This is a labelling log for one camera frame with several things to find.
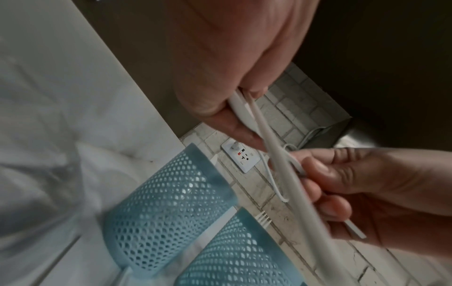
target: skin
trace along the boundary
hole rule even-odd
[[[293,155],[334,238],[452,257],[452,153],[415,149],[305,149]]]
[[[210,127],[264,150],[226,100],[262,96],[300,47],[318,0],[167,0],[167,37],[181,104]]]

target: outlet cover plate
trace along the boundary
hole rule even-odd
[[[260,161],[259,154],[255,149],[237,142],[234,138],[229,138],[221,144],[221,148],[244,173],[247,173]]]

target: mesh container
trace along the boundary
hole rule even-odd
[[[300,286],[297,268],[245,209],[223,227],[175,286]]]
[[[151,278],[235,204],[228,182],[191,144],[107,214],[104,240],[120,267]]]

